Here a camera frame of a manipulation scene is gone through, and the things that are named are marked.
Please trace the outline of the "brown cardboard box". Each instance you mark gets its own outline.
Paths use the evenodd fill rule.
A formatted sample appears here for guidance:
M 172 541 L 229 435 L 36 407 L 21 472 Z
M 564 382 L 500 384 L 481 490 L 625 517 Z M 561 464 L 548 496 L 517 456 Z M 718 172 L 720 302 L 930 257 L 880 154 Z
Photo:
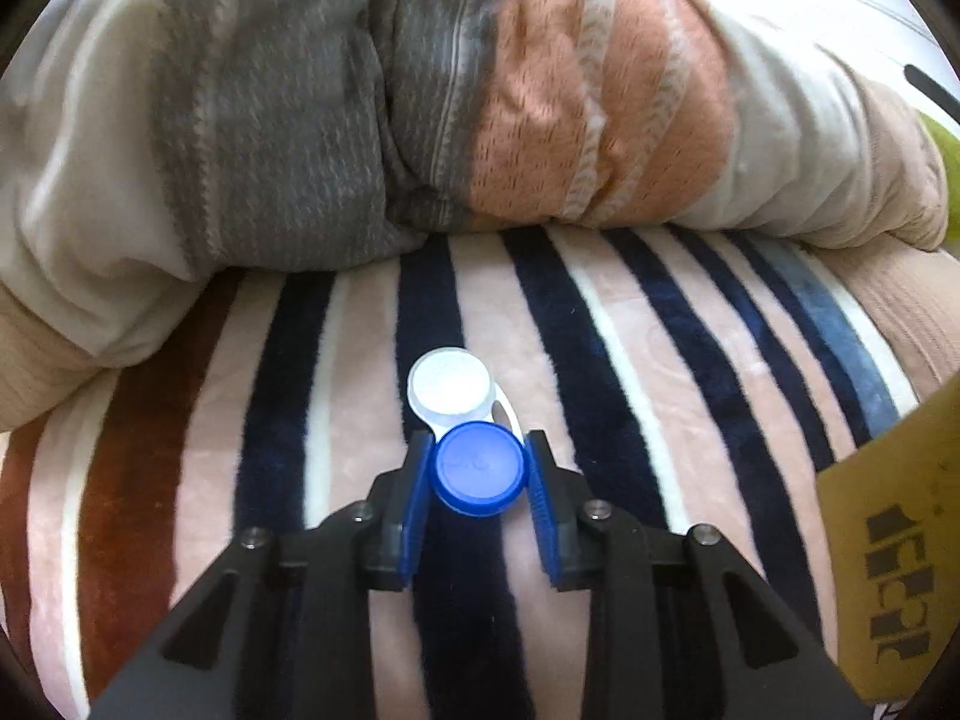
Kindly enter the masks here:
M 838 665 L 861 699 L 908 699 L 958 626 L 958 382 L 818 473 Z

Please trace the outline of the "blue white contact lens case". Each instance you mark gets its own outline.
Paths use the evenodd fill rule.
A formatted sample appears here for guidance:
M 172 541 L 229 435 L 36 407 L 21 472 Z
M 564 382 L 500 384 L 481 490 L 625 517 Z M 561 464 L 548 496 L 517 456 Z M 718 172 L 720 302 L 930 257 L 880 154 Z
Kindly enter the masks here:
M 420 356 L 407 401 L 436 439 L 431 479 L 451 511 L 473 518 L 506 512 L 526 484 L 523 431 L 488 367 L 464 348 Z

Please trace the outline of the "striped fleece blanket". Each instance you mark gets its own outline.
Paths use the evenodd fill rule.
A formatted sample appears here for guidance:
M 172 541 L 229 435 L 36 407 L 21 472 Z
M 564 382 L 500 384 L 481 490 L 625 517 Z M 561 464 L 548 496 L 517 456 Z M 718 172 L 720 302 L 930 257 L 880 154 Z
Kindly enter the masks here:
M 231 536 L 363 496 L 415 426 L 410 366 L 453 344 L 562 465 L 643 522 L 716 523 L 835 642 L 815 478 L 921 401 L 889 342 L 816 250 L 557 227 L 228 273 L 153 358 L 3 437 L 3 628 L 29 681 L 83 717 Z

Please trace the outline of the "pink ribbed pillow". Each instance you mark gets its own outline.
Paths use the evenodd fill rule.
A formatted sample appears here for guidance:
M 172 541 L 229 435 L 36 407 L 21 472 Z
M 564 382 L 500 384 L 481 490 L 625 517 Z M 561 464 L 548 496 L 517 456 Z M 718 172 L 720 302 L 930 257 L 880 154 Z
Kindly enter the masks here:
M 958 260 L 882 236 L 818 256 L 859 302 L 920 400 L 958 372 Z

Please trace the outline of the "striped pink grey duvet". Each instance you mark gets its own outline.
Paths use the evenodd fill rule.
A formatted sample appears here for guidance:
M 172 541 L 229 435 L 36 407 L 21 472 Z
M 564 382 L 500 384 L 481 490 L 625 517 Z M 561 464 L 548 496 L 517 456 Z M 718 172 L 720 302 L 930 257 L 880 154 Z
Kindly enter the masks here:
M 2 76 L 2 424 L 160 348 L 217 271 L 432 232 L 946 242 L 918 112 L 708 0 L 49 0 Z

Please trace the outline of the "green plush pillow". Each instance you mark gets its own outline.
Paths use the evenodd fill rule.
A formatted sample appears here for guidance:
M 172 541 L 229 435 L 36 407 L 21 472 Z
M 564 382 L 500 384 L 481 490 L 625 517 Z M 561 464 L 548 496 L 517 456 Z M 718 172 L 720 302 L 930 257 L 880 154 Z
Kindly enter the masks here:
M 946 243 L 958 245 L 960 238 L 960 140 L 946 127 L 931 119 L 929 115 L 919 114 L 924 127 L 939 149 L 940 159 L 946 174 L 947 195 L 949 195 L 949 222 L 947 223 Z

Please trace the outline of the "white bed headboard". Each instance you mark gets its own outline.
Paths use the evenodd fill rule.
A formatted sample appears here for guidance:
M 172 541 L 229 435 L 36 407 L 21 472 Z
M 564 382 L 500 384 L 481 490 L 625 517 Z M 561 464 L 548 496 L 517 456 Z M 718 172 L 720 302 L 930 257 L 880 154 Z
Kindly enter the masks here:
M 709 0 L 805 34 L 857 73 L 958 132 L 958 75 L 910 0 Z

